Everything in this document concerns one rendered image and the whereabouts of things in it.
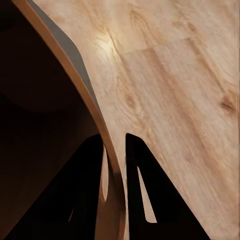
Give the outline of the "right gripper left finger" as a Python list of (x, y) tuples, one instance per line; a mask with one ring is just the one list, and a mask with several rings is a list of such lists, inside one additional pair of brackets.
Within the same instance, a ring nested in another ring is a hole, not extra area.
[(103, 156), (87, 138), (4, 240), (95, 240)]

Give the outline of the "trash can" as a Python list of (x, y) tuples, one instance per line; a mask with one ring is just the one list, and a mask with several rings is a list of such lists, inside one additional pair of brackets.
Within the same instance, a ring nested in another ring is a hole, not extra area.
[(108, 192), (101, 171), (94, 240), (124, 240), (123, 177), (80, 51), (33, 0), (0, 0), (0, 240), (97, 134)]

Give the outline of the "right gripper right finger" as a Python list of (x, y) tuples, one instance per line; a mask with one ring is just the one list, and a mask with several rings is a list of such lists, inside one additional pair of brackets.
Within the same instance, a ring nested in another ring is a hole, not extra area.
[[(211, 240), (145, 142), (125, 136), (129, 240)], [(140, 170), (157, 223), (146, 221)]]

